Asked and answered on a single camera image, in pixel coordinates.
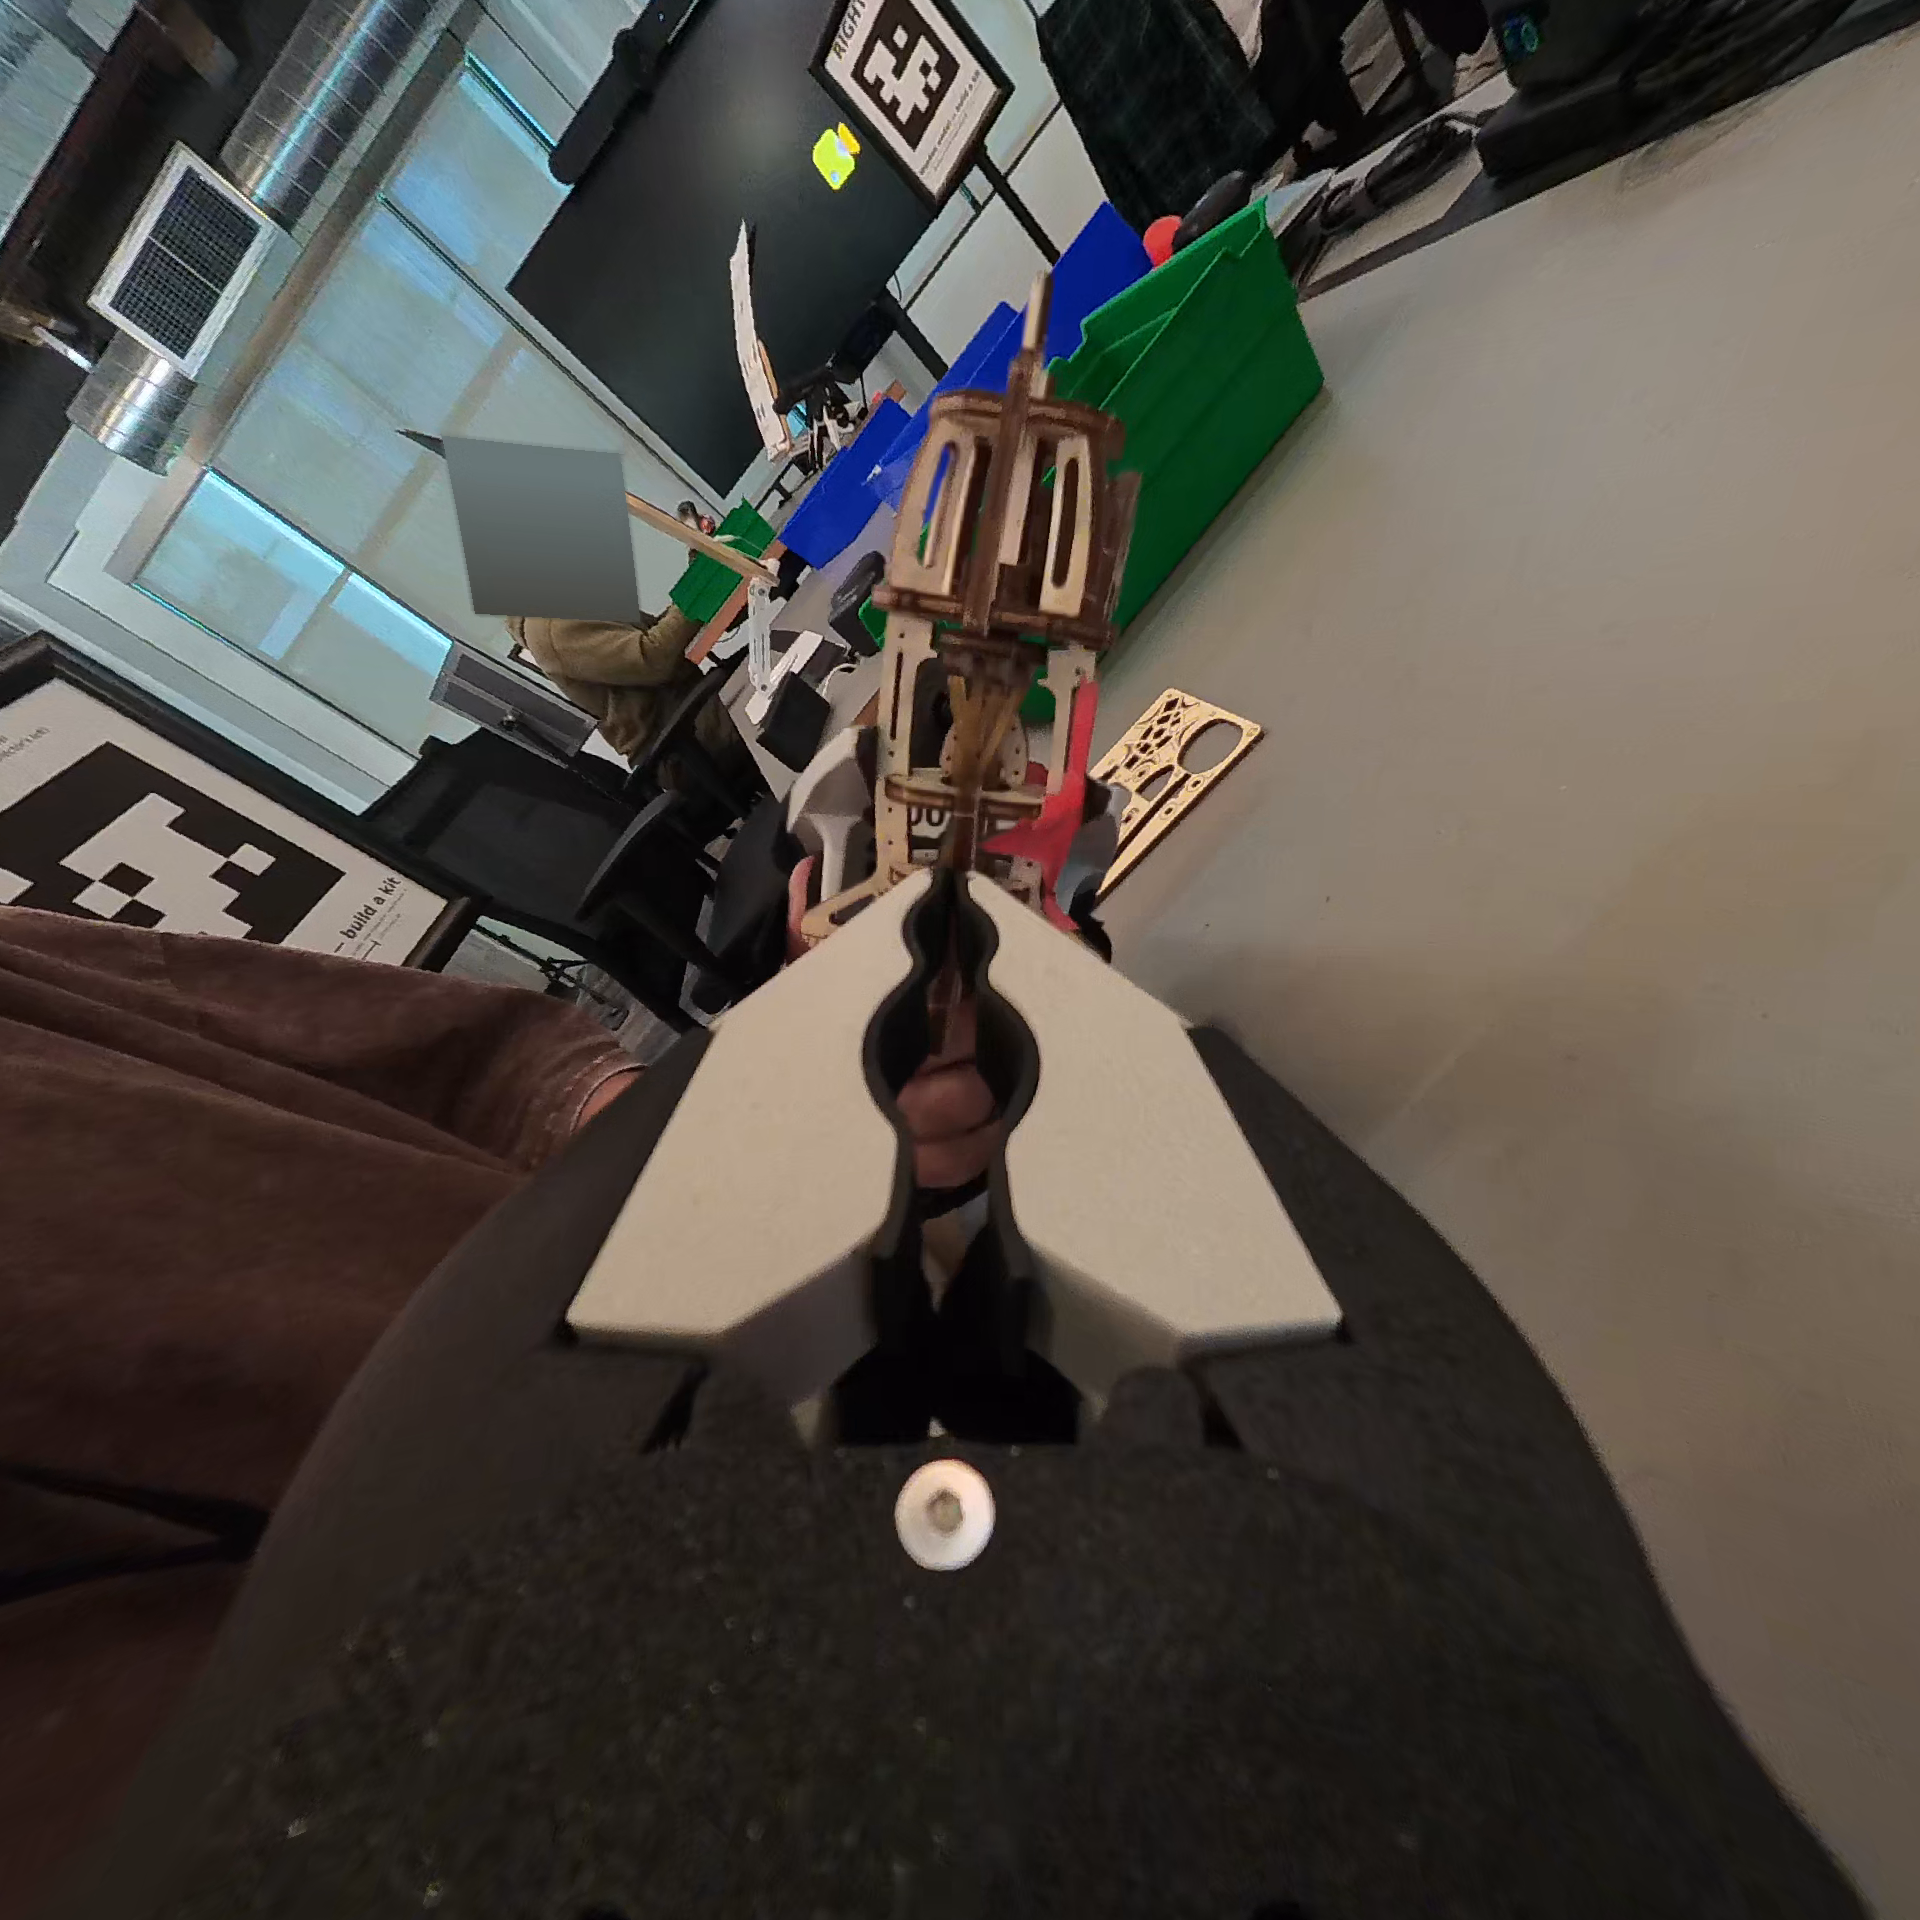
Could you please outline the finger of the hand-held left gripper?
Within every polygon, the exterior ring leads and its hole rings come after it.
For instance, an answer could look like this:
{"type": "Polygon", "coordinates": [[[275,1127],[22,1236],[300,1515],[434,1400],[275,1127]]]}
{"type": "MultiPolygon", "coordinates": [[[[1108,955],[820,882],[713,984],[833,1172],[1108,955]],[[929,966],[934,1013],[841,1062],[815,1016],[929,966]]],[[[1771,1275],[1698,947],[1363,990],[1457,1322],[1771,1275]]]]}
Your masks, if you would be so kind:
{"type": "Polygon", "coordinates": [[[875,828],[881,733],[846,728],[816,752],[790,791],[790,836],[801,863],[790,876],[790,904],[816,907],[846,891],[886,890],[875,828]]]}

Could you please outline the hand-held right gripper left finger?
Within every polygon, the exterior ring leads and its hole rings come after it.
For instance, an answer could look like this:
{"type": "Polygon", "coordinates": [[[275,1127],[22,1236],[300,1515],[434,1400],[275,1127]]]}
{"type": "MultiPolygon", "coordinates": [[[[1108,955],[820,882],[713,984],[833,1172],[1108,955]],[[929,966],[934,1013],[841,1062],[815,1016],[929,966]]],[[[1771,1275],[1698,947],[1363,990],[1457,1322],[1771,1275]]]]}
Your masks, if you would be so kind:
{"type": "Polygon", "coordinates": [[[883,1005],[911,990],[902,882],[704,1032],[699,1059],[567,1308],[591,1354],[748,1378],[826,1447],[860,1439],[844,1378],[875,1349],[874,1267],[914,1191],[914,1146],[870,1075],[883,1005]]]}

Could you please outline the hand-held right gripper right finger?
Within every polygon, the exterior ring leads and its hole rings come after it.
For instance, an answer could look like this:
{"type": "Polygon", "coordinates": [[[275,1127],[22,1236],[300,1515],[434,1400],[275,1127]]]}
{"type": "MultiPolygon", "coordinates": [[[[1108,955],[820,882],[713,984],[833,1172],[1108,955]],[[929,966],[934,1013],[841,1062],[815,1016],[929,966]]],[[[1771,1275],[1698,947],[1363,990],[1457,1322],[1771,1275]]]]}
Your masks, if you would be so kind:
{"type": "Polygon", "coordinates": [[[1025,1347],[1103,1407],[1342,1331],[1342,1310],[1188,1027],[1042,914],[954,890],[977,1066],[1002,1109],[990,1228],[1025,1347]]]}

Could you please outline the wooden mechanical model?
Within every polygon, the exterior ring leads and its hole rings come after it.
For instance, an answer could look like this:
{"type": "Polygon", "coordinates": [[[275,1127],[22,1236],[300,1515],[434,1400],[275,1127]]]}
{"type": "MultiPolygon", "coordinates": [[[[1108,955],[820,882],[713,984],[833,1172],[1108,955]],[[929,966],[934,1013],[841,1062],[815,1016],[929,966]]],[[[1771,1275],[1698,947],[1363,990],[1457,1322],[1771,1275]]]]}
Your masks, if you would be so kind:
{"type": "Polygon", "coordinates": [[[824,943],[924,871],[978,872],[1041,911],[1041,872],[985,844],[1031,820],[1066,770],[1067,702],[1115,640],[1139,478],[1122,423],[1052,389],[1050,271],[1004,391],[930,406],[875,606],[886,613],[875,828],[866,895],[810,907],[824,943]]]}

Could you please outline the person's left forearm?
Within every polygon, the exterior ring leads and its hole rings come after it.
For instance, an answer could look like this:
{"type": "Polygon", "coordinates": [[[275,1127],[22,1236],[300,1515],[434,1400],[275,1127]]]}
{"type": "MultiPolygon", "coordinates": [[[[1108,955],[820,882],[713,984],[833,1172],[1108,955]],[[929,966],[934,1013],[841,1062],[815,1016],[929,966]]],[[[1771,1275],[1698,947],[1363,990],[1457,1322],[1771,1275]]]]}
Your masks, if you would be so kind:
{"type": "Polygon", "coordinates": [[[6,907],[6,1653],[224,1610],[441,1259],[642,1076],[560,998],[6,907]]]}

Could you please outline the person's left hand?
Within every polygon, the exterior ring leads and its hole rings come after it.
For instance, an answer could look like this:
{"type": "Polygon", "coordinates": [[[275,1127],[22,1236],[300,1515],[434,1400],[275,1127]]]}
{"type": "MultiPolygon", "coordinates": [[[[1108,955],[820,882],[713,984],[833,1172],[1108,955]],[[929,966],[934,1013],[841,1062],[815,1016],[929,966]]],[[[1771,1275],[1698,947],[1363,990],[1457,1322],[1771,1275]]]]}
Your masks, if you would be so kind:
{"type": "Polygon", "coordinates": [[[922,1191],[961,1191],[987,1172],[1002,1112],[971,1039],[929,1059],[902,1087],[898,1110],[922,1191]]]}

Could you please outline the black office chair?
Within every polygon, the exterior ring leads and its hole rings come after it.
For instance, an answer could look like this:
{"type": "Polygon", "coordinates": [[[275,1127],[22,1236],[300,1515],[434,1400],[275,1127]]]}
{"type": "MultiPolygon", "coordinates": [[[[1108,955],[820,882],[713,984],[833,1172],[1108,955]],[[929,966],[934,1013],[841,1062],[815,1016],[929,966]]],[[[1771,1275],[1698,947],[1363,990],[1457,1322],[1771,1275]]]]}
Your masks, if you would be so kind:
{"type": "Polygon", "coordinates": [[[594,964],[681,1032],[752,997],[785,964],[787,885],[801,845],[785,803],[762,797],[719,854],[695,834],[686,796],[649,800],[588,880],[578,902],[594,964]]]}

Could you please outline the red plastic part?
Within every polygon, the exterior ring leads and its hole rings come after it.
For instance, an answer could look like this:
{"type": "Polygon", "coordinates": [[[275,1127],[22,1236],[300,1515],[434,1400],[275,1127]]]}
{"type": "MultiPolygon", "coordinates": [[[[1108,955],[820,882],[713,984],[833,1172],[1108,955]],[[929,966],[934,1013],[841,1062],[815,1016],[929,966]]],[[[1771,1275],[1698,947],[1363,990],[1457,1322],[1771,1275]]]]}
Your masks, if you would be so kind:
{"type": "Polygon", "coordinates": [[[1038,869],[1042,917],[1074,936],[1088,933],[1088,902],[1118,854],[1124,811],[1115,788],[1088,773],[1095,725],[1098,682],[1086,679],[1067,702],[1064,780],[1031,820],[985,844],[987,854],[1027,860],[1038,869]]]}

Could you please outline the small green plastic bin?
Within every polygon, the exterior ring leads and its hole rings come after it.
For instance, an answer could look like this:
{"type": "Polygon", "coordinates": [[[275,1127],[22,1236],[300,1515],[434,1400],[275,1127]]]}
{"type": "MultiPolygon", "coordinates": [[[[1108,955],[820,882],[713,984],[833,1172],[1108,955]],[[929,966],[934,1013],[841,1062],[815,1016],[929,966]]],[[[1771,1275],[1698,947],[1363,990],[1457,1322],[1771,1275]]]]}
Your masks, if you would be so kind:
{"type": "MultiPolygon", "coordinates": [[[[719,522],[712,540],[724,544],[742,557],[763,560],[778,532],[751,501],[742,501],[719,522]]],[[[742,582],[743,575],[737,567],[697,548],[684,573],[675,581],[670,603],[703,627],[722,613],[742,582]]]]}

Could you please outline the wooden board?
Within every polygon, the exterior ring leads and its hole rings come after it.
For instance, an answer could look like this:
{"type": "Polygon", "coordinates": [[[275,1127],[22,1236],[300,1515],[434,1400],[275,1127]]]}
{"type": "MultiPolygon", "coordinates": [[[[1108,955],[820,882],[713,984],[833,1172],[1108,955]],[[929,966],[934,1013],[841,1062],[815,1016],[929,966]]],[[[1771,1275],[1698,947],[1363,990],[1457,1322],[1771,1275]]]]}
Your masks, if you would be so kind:
{"type": "Polygon", "coordinates": [[[722,540],[721,535],[707,535],[703,528],[694,526],[691,522],[681,519],[680,515],[660,510],[659,504],[654,504],[652,501],[644,501],[638,494],[624,494],[624,499],[627,499],[627,510],[634,519],[638,519],[640,523],[659,530],[670,541],[681,544],[684,548],[689,548],[689,550],[694,550],[694,554],[734,571],[743,581],[751,581],[751,582],[762,581],[770,590],[778,584],[778,581],[779,581],[778,563],[769,563],[767,557],[751,556],[742,547],[737,547],[734,541],[722,540]]]}

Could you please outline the blue plastic bin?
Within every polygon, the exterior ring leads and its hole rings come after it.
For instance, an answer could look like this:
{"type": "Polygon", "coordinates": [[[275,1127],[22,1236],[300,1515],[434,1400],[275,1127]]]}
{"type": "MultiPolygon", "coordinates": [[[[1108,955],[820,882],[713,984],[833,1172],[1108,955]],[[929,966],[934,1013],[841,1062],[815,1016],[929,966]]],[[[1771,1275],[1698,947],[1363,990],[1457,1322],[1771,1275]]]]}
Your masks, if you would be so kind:
{"type": "Polygon", "coordinates": [[[783,522],[778,538],[785,550],[820,570],[849,550],[879,507],[898,510],[929,437],[934,403],[961,391],[1002,392],[1023,336],[1025,310],[999,301],[914,414],[897,399],[879,403],[783,522]]]}
{"type": "Polygon", "coordinates": [[[1142,230],[1111,200],[1098,204],[1050,275],[1047,362],[1076,352],[1086,320],[1147,271],[1142,230]]]}

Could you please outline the grey metal box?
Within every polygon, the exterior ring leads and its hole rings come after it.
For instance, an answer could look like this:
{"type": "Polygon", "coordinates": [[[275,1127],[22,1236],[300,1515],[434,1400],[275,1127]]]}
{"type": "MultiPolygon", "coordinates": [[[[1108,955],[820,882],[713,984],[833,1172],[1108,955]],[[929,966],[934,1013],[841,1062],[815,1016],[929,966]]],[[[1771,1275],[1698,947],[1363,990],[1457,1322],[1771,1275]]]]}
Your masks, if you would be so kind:
{"type": "Polygon", "coordinates": [[[449,646],[430,699],[446,712],[554,763],[574,763],[594,735],[591,712],[544,679],[459,640],[449,646]]]}

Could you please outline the laser-cut wooden part sheet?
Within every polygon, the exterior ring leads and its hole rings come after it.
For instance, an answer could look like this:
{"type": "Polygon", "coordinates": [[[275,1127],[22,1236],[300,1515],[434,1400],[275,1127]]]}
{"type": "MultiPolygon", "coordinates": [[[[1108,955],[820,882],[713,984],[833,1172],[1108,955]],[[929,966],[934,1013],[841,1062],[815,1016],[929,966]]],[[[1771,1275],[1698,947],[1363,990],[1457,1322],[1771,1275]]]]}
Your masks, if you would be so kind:
{"type": "Polygon", "coordinates": [[[1265,740],[1259,722],[1167,687],[1088,768],[1122,791],[1118,845],[1098,885],[1104,902],[1265,740]]]}

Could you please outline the large framed black-white tag poster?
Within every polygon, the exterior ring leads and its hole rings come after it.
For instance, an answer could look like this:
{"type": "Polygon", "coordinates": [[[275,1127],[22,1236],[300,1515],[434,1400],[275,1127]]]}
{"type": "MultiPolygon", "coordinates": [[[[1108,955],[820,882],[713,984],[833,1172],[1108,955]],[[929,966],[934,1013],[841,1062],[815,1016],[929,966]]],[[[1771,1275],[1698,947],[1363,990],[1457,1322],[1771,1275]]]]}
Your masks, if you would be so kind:
{"type": "Polygon", "coordinates": [[[46,632],[2,644],[2,904],[441,971],[482,904],[46,632]]]}

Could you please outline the black electronic device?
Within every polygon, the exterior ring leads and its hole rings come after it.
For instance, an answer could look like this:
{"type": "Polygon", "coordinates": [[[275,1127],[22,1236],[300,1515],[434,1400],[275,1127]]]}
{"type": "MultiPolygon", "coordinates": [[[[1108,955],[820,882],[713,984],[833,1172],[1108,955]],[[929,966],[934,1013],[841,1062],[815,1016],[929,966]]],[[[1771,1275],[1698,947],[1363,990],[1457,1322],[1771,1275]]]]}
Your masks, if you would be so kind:
{"type": "Polygon", "coordinates": [[[1561,160],[1681,131],[1780,80],[1847,3],[1489,4],[1510,100],[1476,131],[1510,186],[1561,160]]]}

